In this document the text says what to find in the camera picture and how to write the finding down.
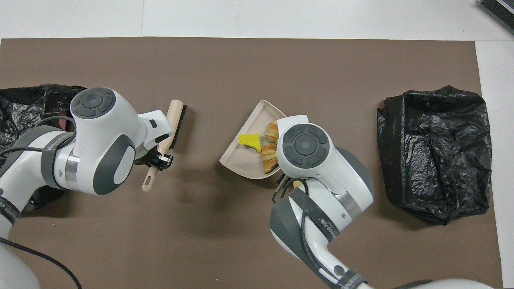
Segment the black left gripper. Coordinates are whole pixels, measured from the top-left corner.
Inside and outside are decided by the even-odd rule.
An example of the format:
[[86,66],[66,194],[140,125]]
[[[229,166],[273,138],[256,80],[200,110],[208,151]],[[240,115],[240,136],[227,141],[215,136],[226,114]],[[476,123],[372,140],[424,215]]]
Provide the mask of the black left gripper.
[[157,148],[152,148],[145,155],[136,159],[136,165],[156,166],[158,171],[168,169],[173,162],[174,157],[171,155],[161,155]]

